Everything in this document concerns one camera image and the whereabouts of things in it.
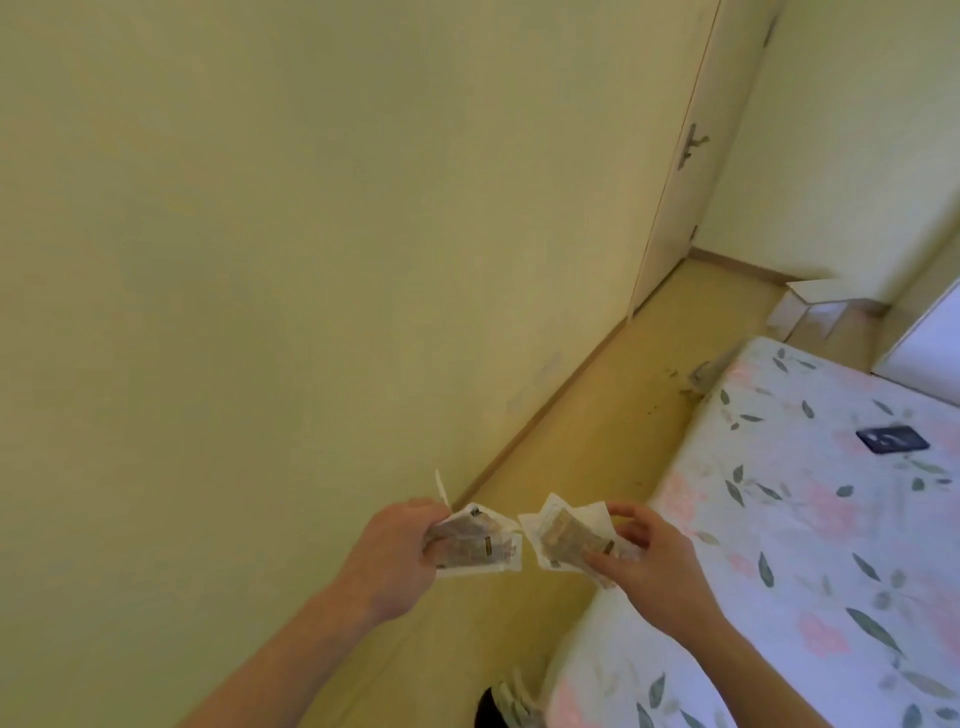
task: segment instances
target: floral bed sheet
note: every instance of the floral bed sheet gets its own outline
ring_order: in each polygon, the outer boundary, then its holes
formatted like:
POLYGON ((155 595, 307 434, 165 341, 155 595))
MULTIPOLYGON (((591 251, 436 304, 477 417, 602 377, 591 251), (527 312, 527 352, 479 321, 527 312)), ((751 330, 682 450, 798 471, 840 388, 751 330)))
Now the floral bed sheet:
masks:
MULTIPOLYGON (((769 339, 698 409, 653 499, 728 618, 836 728, 960 728, 960 410, 769 339), (909 424, 931 447, 874 455, 909 424)), ((550 728, 728 728, 683 649, 600 593, 547 681, 550 728)))

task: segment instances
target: floor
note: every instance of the floor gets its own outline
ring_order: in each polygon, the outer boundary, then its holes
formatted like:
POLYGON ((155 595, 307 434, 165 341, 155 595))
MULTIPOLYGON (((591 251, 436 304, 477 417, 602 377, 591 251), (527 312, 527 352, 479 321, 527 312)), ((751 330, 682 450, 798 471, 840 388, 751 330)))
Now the floor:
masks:
MULTIPOLYGON (((761 333, 781 295, 772 283, 688 260, 665 282, 484 485, 505 515, 540 510, 550 492, 574 505, 647 499, 684 437, 695 400, 685 374, 761 333)), ((848 311, 827 342, 790 344, 866 370, 875 319, 848 311)), ((518 666, 535 688, 550 654, 593 596, 582 576, 537 568, 438 581, 409 616, 384 625, 343 665, 303 725, 472 725, 477 698, 518 666)))

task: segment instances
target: black object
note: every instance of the black object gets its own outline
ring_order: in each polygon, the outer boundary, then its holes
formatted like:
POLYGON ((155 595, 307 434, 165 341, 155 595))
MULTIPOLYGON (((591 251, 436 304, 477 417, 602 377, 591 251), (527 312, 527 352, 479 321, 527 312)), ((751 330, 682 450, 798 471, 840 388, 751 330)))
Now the black object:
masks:
POLYGON ((913 452, 930 447, 930 444, 917 434, 917 430, 909 425, 858 429, 856 436, 877 455, 885 455, 888 452, 913 452))
POLYGON ((480 698, 477 715, 473 720, 473 728, 508 728, 500 711, 496 709, 496 703, 493 702, 493 692, 490 688, 487 688, 487 691, 480 698))

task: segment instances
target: white stool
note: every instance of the white stool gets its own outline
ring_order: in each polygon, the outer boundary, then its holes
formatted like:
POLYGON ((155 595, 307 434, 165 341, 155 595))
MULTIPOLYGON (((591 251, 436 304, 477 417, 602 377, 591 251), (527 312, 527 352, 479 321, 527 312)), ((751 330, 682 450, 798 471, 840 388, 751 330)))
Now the white stool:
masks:
POLYGON ((825 339, 856 296, 840 279, 794 280, 786 284, 786 293, 767 319, 767 335, 786 341, 800 320, 817 324, 825 339))

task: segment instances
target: smartphone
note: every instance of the smartphone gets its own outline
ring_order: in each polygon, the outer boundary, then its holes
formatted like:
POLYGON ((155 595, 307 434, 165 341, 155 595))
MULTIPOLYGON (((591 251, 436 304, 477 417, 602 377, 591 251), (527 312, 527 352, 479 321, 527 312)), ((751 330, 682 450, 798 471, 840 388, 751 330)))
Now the smartphone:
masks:
POLYGON ((856 436, 877 455, 885 455, 888 452, 913 452, 930 447, 917 430, 909 425, 858 429, 856 436))

